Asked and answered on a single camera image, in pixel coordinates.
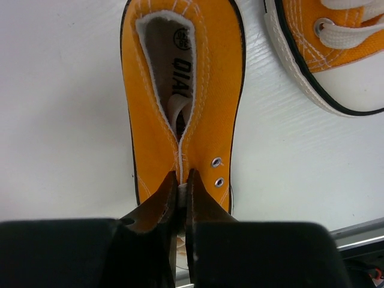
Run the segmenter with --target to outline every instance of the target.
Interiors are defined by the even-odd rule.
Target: white surface
[[[383,72],[384,52],[379,52],[360,61],[314,73],[313,76],[345,108],[374,111],[384,108]]]
[[[278,61],[262,1],[238,2],[248,63],[235,216],[331,230],[382,217],[384,114],[348,119],[315,106]],[[124,4],[0,4],[0,219],[120,217],[135,207],[119,59]]]

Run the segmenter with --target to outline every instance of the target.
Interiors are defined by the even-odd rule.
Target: canvas sneaker
[[[230,159],[245,71],[245,37],[234,0],[132,0],[121,25],[138,204],[176,171],[191,169],[232,210]],[[186,268],[178,239],[178,266]]]
[[[343,116],[384,111],[383,0],[265,0],[266,27],[304,94]]]

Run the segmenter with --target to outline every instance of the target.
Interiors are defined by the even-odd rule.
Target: white rubber toe cap
[[[384,52],[313,76],[347,109],[370,112],[384,108]]]

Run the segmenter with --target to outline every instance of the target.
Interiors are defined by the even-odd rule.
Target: metal eyelet
[[[213,168],[216,168],[216,167],[218,167],[220,164],[221,164],[221,158],[220,158],[220,157],[216,157],[215,159],[212,160],[211,166],[212,166]]]
[[[218,178],[215,182],[215,187],[220,188],[223,185],[224,185],[224,178],[223,177]]]
[[[324,27],[323,27],[324,23],[335,25],[335,23],[331,19],[328,19],[328,18],[317,19],[313,25],[313,30],[314,30],[314,33],[316,34],[316,36],[320,37],[320,32],[321,32],[321,30],[324,29]]]

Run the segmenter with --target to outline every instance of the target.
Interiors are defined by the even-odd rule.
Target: white lining
[[[177,14],[175,12],[168,11],[168,10],[161,10],[161,11],[158,11],[158,12],[147,14],[147,15],[143,16],[142,18],[136,20],[136,31],[137,31],[137,33],[139,35],[140,44],[141,44],[144,56],[145,56],[146,61],[147,61],[147,65],[148,65],[148,68],[149,68],[149,74],[151,75],[152,87],[154,88],[154,94],[155,94],[157,106],[159,108],[159,111],[160,111],[161,115],[166,120],[166,124],[168,126],[168,129],[172,132],[172,134],[173,134],[173,136],[175,138],[176,143],[178,142],[177,135],[173,132],[173,130],[172,130],[171,126],[170,126],[170,123],[169,123],[169,121],[167,119],[167,116],[166,116],[166,114],[164,112],[164,109],[163,109],[163,107],[161,105],[160,97],[158,95],[157,86],[155,84],[155,75],[154,75],[153,67],[152,67],[152,65],[150,65],[151,59],[149,57],[149,53],[148,53],[148,50],[147,50],[146,44],[145,44],[146,26],[147,26],[147,24],[151,20],[153,20],[155,18],[164,18],[164,19],[169,20],[169,21],[173,20],[173,21],[179,22],[180,24],[182,24],[184,26],[187,26],[188,27],[188,37],[189,37],[189,40],[190,40],[190,43],[191,43],[192,74],[193,74],[193,79],[194,79],[194,81],[193,81],[193,92],[192,92],[192,108],[191,108],[190,118],[189,118],[188,122],[185,125],[184,132],[183,132],[183,134],[181,136],[181,139],[180,139],[180,141],[178,143],[178,148],[179,148],[180,184],[183,184],[184,180],[183,180],[183,166],[182,166],[182,162],[183,162],[183,158],[182,158],[183,157],[183,154],[182,154],[182,143],[183,143],[183,140],[184,140],[184,136],[186,135],[186,133],[188,131],[188,128],[190,126],[191,119],[192,119],[193,113],[194,113],[195,103],[196,103],[196,82],[197,82],[197,78],[196,78],[196,65],[197,65],[197,55],[196,55],[196,42],[195,42],[195,28],[194,28],[193,23],[190,20],[184,18],[180,14]]]

